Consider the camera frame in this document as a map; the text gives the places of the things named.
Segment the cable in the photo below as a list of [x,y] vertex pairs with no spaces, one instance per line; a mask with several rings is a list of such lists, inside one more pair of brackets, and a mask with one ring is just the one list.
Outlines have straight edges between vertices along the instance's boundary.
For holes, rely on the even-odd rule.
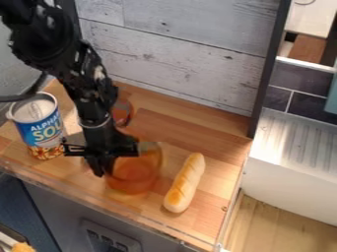
[[308,2],[308,3],[298,3],[298,2],[295,2],[296,4],[298,5],[309,5],[309,4],[313,4],[316,0],[311,0],[311,2]]
[[33,97],[46,78],[47,74],[42,72],[34,84],[24,94],[0,96],[0,102],[15,102]]

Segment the cabinet door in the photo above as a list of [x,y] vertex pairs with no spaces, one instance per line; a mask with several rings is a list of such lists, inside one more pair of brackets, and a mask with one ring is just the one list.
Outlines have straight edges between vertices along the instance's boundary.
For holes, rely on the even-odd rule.
[[0,174],[0,224],[23,236],[37,252],[61,251],[23,182],[4,173]]

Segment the wooden floor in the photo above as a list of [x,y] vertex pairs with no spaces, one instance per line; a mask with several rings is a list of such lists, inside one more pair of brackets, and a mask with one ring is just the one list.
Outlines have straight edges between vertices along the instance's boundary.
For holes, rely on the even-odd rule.
[[[245,138],[248,118],[120,86],[121,95],[135,107],[135,116],[126,131],[141,139],[163,142],[162,176],[151,192],[129,196],[111,190],[80,157],[48,161],[31,157],[12,122],[0,128],[0,168],[91,208],[211,250],[233,201],[250,148],[251,140]],[[54,82],[46,91],[59,100],[67,133],[81,131],[74,105],[63,87]],[[193,152],[204,154],[206,170],[190,208],[174,215],[162,207],[163,198],[184,160]]]
[[234,214],[226,248],[231,252],[336,252],[337,227],[248,196]]

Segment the tin can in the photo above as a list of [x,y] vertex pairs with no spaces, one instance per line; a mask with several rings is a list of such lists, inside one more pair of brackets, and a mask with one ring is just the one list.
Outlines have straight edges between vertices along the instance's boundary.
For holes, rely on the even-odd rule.
[[51,159],[63,153],[63,123],[54,95],[38,92],[15,102],[7,112],[15,122],[29,152],[38,159]]

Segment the blue can label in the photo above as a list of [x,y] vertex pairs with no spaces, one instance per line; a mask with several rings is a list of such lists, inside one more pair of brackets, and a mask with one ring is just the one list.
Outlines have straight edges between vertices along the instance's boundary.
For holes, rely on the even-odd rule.
[[28,146],[52,148],[61,143],[63,125],[57,108],[52,114],[40,121],[15,123]]

